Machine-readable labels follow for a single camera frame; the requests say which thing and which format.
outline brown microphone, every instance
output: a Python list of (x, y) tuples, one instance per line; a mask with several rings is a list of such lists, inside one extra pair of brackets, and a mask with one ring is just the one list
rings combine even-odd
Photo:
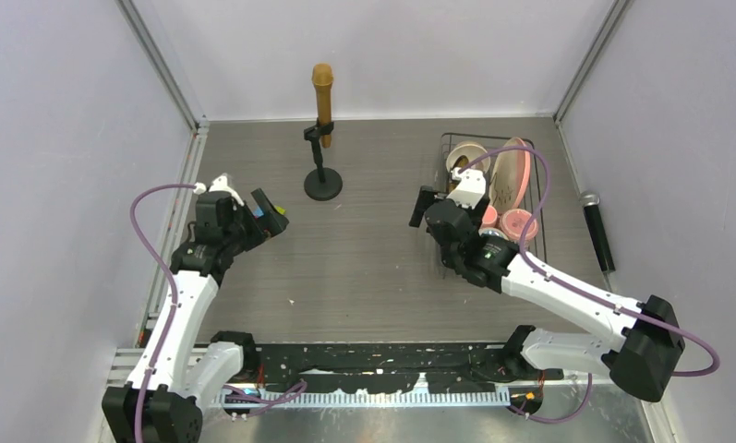
[[(319, 63), (313, 66), (313, 87), (316, 88), (316, 108), (319, 110), (319, 125), (324, 126), (332, 121), (332, 66)], [(321, 138), (321, 146), (329, 148), (332, 136)]]

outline black wire dish rack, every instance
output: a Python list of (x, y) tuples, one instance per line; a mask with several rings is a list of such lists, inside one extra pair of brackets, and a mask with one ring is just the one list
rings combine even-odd
[[(433, 174), (433, 184), (437, 190), (445, 190), (448, 185), (449, 171), (446, 169), (446, 158), (449, 153), (452, 152), (458, 143), (463, 141), (475, 141), (482, 145), (486, 150), (496, 150), (503, 148), (504, 143), (512, 139), (512, 137), (503, 136), (482, 136), (479, 134), (461, 134), (456, 132), (446, 132), (441, 135), (440, 138), (440, 161), (436, 167), (435, 173)], [(523, 138), (532, 148), (535, 147), (534, 142), (528, 138)], [(533, 212), (538, 206), (539, 200), (541, 199), (542, 187), (541, 180), (539, 179), (539, 168), (538, 160), (536, 156), (531, 156), (531, 174), (528, 178), (528, 187), (525, 190), (525, 196), (523, 202), (520, 204), (520, 208)], [(495, 167), (495, 158), (493, 157), (490, 162), (489, 173), (486, 174), (489, 186), (490, 177), (492, 177), (492, 168)], [(538, 233), (533, 240), (528, 244), (528, 250), (541, 259), (547, 261), (547, 238), (544, 232), (544, 210), (539, 213), (538, 218)], [(436, 248), (436, 263), (437, 268), (440, 270), (441, 277), (446, 277), (449, 269), (446, 269), (440, 263), (440, 250)]]

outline round stand base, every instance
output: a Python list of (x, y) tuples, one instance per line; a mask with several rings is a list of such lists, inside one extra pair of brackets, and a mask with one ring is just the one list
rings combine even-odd
[(305, 193), (308, 197), (317, 201), (327, 201), (338, 197), (343, 190), (343, 179), (337, 171), (330, 168), (324, 168), (324, 183), (319, 181), (319, 175), (316, 170), (305, 177)]

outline robotic arm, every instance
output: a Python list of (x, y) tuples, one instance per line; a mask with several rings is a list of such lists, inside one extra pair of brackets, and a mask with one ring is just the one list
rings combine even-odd
[[(170, 289), (159, 322), (126, 385), (109, 387), (103, 396), (104, 416), (117, 442), (135, 441), (134, 412), (143, 383), (147, 383), (141, 420), (145, 443), (196, 442), (223, 385), (235, 374), (259, 367), (250, 334), (227, 332), (214, 338), (188, 370), (202, 319), (235, 256), (282, 233), (288, 220), (261, 189), (251, 193), (261, 210), (255, 216), (226, 174), (209, 188), (197, 185), (194, 192), (199, 194), (196, 220), (188, 226), (187, 239), (172, 254), (170, 266), (178, 290), (175, 309)], [(145, 380), (151, 355), (159, 347), (161, 353)]]
[(525, 262), (517, 244), (478, 233), (489, 204), (482, 173), (455, 169), (452, 178), (459, 184), (448, 195), (422, 186), (409, 222), (419, 227), (424, 218), (428, 233), (440, 247), (442, 264), (475, 286), (542, 306), (589, 332), (556, 334), (520, 326), (509, 339), (507, 352), (518, 352), (521, 365), (535, 369), (563, 368), (609, 375), (629, 394), (644, 401), (659, 401), (685, 347), (682, 337), (617, 309), (609, 310), (550, 281), (548, 276), (554, 274), (613, 304), (677, 326), (672, 306), (654, 295), (642, 303), (602, 291), (526, 253), (547, 272), (538, 273)]

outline white wall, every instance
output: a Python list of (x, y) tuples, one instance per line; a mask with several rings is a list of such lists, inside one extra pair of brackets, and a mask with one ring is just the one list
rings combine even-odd
[[(672, 381), (685, 434), (736, 441), (736, 0), (634, 2), (563, 127), (620, 289), (671, 300), (723, 358)], [(689, 342), (680, 368), (706, 363)]]
[(138, 3), (208, 118), (245, 120), (315, 115), (321, 61), (336, 117), (552, 114), (612, 0)]
[(90, 441), (189, 138), (115, 2), (0, 2), (1, 442)]

